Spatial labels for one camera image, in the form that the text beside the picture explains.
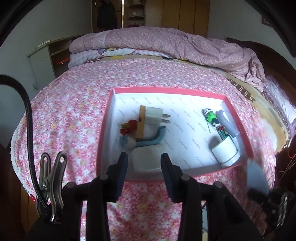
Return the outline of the white earbuds charging case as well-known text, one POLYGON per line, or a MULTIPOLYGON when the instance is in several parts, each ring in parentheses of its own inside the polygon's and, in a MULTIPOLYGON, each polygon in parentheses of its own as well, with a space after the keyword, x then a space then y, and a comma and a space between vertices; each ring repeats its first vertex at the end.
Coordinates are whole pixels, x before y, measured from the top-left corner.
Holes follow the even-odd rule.
POLYGON ((132 151, 133 169, 137 173, 158 173, 161 171, 162 145, 138 147, 132 151))

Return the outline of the blue curved plastic handle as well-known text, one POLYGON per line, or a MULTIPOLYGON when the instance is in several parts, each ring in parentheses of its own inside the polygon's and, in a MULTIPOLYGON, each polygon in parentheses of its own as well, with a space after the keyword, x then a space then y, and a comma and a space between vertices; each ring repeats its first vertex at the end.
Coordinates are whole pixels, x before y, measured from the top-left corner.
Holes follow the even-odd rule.
POLYGON ((166 126, 159 126, 154 136, 137 141, 129 136, 120 136, 119 144, 123 149, 132 150, 138 147, 158 145, 164 139, 166 126))

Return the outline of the white plastic bottle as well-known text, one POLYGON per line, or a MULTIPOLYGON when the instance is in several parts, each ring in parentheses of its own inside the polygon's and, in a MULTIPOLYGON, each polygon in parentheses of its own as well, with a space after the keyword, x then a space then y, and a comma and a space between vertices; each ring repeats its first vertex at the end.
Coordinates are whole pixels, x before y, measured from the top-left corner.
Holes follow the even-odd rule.
POLYGON ((240 158, 240 152, 231 137, 226 137, 211 149, 222 168, 228 168, 240 158))

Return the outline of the red yellow figure keychain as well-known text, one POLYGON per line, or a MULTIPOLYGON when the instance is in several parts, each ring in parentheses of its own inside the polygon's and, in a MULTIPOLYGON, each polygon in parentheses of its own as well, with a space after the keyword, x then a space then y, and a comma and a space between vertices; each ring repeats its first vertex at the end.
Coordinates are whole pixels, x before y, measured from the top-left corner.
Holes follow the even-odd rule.
POLYGON ((130 120, 127 123, 121 124, 120 134, 123 136, 132 135, 137 130, 137 121, 130 120))

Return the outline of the small wooden block piece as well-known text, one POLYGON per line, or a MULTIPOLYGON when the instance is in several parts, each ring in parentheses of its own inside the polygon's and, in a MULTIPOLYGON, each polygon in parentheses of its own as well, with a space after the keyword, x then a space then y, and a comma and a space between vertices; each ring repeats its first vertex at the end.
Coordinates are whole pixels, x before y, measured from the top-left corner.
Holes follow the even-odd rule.
POLYGON ((144 138, 145 109, 146 107, 144 105, 141 105, 139 108, 137 131, 135 135, 137 140, 141 140, 144 138))

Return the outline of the green figure keychain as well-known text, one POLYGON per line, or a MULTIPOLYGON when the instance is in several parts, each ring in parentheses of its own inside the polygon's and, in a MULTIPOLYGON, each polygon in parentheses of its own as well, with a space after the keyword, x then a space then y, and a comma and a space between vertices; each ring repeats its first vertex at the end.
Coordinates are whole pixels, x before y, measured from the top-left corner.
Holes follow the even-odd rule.
POLYGON ((205 116, 206 121, 210 123, 212 126, 217 126, 219 124, 217 116, 210 108, 203 109, 203 114, 205 116))

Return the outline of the white wall charger plug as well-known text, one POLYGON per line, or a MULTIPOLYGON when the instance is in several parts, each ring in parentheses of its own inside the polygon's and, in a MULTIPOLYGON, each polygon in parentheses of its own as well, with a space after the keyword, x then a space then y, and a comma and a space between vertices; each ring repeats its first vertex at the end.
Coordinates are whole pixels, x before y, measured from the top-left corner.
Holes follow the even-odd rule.
POLYGON ((170 123, 170 117, 171 116, 169 114, 163 113, 162 108, 153 108, 147 106, 145 108, 144 123, 147 125, 160 126, 161 123, 170 123))

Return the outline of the grey plastic oval case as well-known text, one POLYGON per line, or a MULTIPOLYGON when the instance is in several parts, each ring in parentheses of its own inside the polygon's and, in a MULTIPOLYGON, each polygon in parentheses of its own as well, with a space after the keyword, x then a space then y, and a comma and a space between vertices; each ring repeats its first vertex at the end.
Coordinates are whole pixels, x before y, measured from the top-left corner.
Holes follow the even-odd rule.
POLYGON ((246 166, 247 188, 253 189, 265 196, 269 193, 269 184, 260 165, 248 159, 246 166))

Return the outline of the silver spring clamp right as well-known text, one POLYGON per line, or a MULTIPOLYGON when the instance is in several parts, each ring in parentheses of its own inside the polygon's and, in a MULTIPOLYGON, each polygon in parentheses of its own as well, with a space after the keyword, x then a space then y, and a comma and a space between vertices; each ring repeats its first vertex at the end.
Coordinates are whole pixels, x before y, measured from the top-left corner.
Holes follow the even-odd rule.
POLYGON ((288 210, 288 203, 290 202, 290 193, 285 192, 280 199, 280 204, 278 206, 278 219, 276 228, 280 228, 283 226, 285 222, 285 218, 287 216, 287 210, 288 210))

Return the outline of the silver spring clamp left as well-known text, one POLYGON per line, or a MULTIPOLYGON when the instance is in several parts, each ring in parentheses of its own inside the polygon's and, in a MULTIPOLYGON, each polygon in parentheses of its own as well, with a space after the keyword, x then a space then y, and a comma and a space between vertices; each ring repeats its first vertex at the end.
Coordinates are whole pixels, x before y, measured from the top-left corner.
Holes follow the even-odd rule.
POLYGON ((67 155, 59 152, 55 162, 51 164, 48 153, 41 155, 39 187, 41 196, 44 198, 46 207, 36 198, 36 207, 39 215, 46 215, 50 222, 56 222, 62 213, 64 203, 62 200, 62 182, 67 165, 67 155))

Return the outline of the pink shallow cardboard box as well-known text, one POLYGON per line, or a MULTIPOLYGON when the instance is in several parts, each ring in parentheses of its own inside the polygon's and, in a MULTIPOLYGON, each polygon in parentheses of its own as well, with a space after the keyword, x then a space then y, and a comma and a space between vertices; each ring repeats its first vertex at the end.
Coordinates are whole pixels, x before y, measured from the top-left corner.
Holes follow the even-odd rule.
MULTIPOLYGON (((132 150, 123 149, 119 144, 121 124, 130 120, 138 121, 139 108, 162 108, 164 114, 171 117, 166 126, 166 134, 160 144, 174 165, 193 177, 214 173, 223 169, 211 149, 219 144, 220 138, 216 127, 205 119, 203 109, 210 108, 216 115, 223 110, 224 116, 235 123, 240 134, 232 138, 240 152, 240 158, 232 166, 244 164, 254 156, 250 140, 243 124, 229 99, 220 94, 165 87, 122 87, 111 91, 103 117, 98 145, 96 171, 104 173, 114 164, 121 152, 128 154, 127 180, 160 180, 162 172, 137 173, 133 169, 132 150)), ((144 138, 155 135, 158 126, 144 124, 144 138)))

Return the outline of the pink floral bed sheet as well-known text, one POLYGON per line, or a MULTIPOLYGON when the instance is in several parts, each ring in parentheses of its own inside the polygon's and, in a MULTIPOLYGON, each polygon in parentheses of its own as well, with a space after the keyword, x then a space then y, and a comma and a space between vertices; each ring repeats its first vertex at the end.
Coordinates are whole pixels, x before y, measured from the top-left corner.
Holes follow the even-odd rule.
MULTIPOLYGON (((226 77, 190 64, 145 58, 86 63, 74 67, 32 100, 35 165, 43 152, 69 158, 64 182, 96 176, 100 129, 114 87, 173 87, 225 95, 234 106, 266 173, 275 179, 275 155, 257 110, 226 77)), ((108 205, 112 240, 176 240, 181 207, 168 198, 163 182, 126 183, 116 204, 108 205)))

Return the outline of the white bedside shelf cabinet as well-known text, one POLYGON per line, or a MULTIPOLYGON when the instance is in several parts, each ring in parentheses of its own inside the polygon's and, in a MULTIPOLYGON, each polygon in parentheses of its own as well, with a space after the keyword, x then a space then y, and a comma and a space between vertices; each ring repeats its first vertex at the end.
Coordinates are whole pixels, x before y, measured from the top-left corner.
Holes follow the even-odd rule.
POLYGON ((27 58, 34 72, 34 89, 40 91, 64 72, 70 62, 70 45, 79 35, 58 40, 47 40, 39 45, 27 58))

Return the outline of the dark wooden headboard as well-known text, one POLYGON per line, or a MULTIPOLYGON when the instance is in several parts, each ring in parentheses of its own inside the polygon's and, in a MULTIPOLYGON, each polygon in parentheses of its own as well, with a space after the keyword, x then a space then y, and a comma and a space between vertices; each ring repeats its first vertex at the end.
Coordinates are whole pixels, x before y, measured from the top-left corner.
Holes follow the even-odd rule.
POLYGON ((238 44, 243 48, 252 49, 263 66, 267 65, 272 70, 280 74, 285 80, 295 87, 295 69, 293 66, 274 49, 252 41, 241 41, 230 37, 226 38, 229 43, 238 44))

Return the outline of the framed wall picture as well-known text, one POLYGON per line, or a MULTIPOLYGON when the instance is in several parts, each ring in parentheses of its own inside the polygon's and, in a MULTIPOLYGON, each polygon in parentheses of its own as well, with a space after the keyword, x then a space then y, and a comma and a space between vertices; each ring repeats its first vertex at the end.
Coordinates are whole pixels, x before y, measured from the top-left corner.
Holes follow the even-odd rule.
POLYGON ((263 16, 261 17, 262 24, 271 27, 271 24, 263 16))

